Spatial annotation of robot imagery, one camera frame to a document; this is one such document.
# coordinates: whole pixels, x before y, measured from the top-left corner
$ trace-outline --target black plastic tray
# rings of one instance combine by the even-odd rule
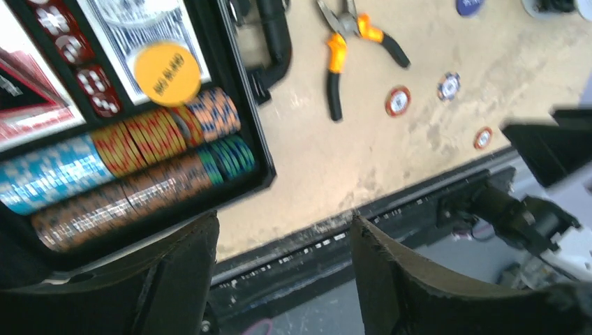
[[[102,128],[156,107],[153,103],[133,106],[130,100],[122,99],[124,113],[121,116],[110,119],[96,117],[87,102],[86,96],[75,83],[71,69],[54,51],[53,44],[37,24],[31,10],[22,0],[9,0],[7,2],[19,17],[23,26],[26,27],[29,35],[37,43],[40,51],[43,52],[43,56],[54,66],[57,75],[62,79],[74,101],[81,109],[87,124],[4,151],[0,153],[0,161],[10,160],[28,151]],[[106,65],[109,62],[100,49],[98,41],[94,38],[92,30],[84,19],[79,18],[84,16],[76,0],[64,0],[64,3],[76,16],[80,29],[93,45],[100,64],[104,66],[105,72],[110,76],[110,80],[112,80],[112,84],[119,96],[127,96],[113,69]],[[185,0],[185,3],[212,77],[212,82],[202,85],[202,89],[221,87],[234,101],[242,123],[239,134],[253,151],[257,161],[256,168],[240,178],[211,188],[154,215],[147,216],[118,231],[117,234],[107,234],[103,238],[87,244],[84,248],[79,248],[76,252],[67,254],[55,253],[41,243],[30,225],[30,216],[13,213],[0,203],[0,222],[2,222],[2,228],[0,229],[7,229],[26,248],[30,248],[42,255],[43,259],[56,271],[67,271],[80,267],[182,221],[252,195],[267,188],[276,176],[272,157],[259,122],[257,103],[249,87],[246,71],[234,36],[234,27],[228,16],[225,2],[223,0]]]

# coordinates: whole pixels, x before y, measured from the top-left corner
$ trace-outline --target dice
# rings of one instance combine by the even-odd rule
[[[121,112],[121,103],[113,88],[91,96],[91,105],[95,113],[101,117],[113,117]]]
[[[53,38],[78,30],[76,20],[70,11],[56,0],[29,0],[35,11],[37,21],[43,30]]]
[[[111,87],[105,71],[98,65],[90,65],[76,71],[76,81],[88,96],[104,93]]]
[[[58,53],[71,65],[82,64],[94,58],[88,41],[80,33],[62,35],[55,40]]]

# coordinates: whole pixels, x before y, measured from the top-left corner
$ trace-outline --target beige table surface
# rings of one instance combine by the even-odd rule
[[[341,4],[326,2],[334,10]],[[508,145],[498,129],[504,119],[549,119],[553,105],[576,104],[592,69],[592,23],[578,14],[535,20],[520,0],[488,0],[470,19],[457,14],[454,0],[356,5],[399,42],[411,67],[349,38],[343,121],[333,123],[325,97],[330,31],[316,1],[292,0],[293,63],[260,109],[278,176],[267,191],[220,212],[219,260]],[[238,38],[245,62],[260,62],[260,31],[242,29]],[[462,87],[443,103],[436,85],[448,71],[460,74]],[[384,103],[397,85],[410,89],[412,102],[391,118]],[[494,138],[478,151],[473,139],[483,126]]]

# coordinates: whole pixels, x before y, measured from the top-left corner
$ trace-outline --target yellow disc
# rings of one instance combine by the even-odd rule
[[[135,80],[155,103],[176,107],[195,97],[201,87],[200,66],[181,45],[156,43],[135,61]]]

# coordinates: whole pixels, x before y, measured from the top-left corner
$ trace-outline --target orange and black pliers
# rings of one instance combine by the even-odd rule
[[[408,68],[409,58],[401,49],[399,44],[384,31],[370,25],[370,17],[367,14],[357,15],[353,0],[346,0],[346,12],[340,16],[335,15],[323,2],[317,0],[320,11],[329,22],[334,33],[327,41],[331,48],[331,61],[327,78],[327,98],[329,99],[329,110],[331,119],[339,121],[343,118],[341,113],[341,101],[339,100],[339,75],[346,60],[347,45],[346,37],[357,35],[367,40],[380,43],[392,56],[394,61],[402,68]]]

